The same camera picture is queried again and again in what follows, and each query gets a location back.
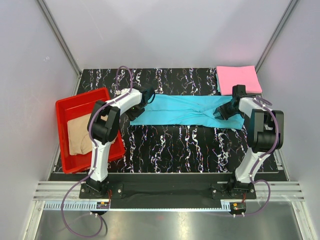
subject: black tabletop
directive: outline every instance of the black tabletop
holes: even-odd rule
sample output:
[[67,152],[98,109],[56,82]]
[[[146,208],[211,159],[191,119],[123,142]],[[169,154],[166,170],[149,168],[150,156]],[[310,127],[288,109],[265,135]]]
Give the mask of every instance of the black tabletop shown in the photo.
[[[106,87],[110,97],[116,96],[116,69],[85,69],[77,94]],[[215,68],[133,69],[133,81],[149,83],[158,94],[220,95]],[[126,70],[119,75],[119,88],[130,86]],[[241,130],[195,125],[130,125],[121,116],[120,128],[125,156],[110,162],[110,173],[225,173],[233,172],[247,149],[249,119]],[[62,172],[61,159],[55,172]],[[270,156],[260,172],[278,172],[274,156]]]

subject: pink folded towel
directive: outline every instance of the pink folded towel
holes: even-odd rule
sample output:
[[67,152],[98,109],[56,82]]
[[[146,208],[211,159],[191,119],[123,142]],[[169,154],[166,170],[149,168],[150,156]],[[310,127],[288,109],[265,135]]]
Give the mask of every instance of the pink folded towel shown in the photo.
[[217,66],[216,75],[221,95],[232,95],[232,87],[245,85],[247,94],[261,94],[255,66]]

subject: red tray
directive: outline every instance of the red tray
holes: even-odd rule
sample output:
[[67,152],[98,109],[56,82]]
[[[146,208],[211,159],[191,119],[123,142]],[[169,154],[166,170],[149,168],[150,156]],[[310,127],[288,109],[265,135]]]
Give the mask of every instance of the red tray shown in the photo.
[[[82,172],[91,166],[92,152],[85,155],[69,154],[69,138],[67,122],[90,114],[96,101],[110,100],[108,89],[105,87],[89,91],[79,95],[61,99],[55,103],[56,119],[60,141],[62,170],[66,174]],[[125,155],[125,148],[122,142],[120,131],[117,134],[115,143],[110,146],[108,161],[112,162]]]

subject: tan towel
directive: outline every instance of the tan towel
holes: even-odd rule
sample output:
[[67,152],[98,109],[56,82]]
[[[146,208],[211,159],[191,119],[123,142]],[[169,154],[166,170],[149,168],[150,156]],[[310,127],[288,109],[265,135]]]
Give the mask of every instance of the tan towel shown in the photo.
[[87,114],[67,122],[70,155],[84,155],[92,151],[92,142],[87,130],[90,115]]

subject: gray wall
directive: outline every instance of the gray wall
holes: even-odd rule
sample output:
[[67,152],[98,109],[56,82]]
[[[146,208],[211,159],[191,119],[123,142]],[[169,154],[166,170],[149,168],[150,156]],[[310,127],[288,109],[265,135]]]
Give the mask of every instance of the gray wall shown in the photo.
[[320,236],[320,1],[300,1],[258,72],[265,97],[285,114],[283,153]]
[[80,68],[255,65],[290,0],[45,0]]
[[58,143],[55,102],[76,75],[35,0],[0,1],[0,239],[21,239]]

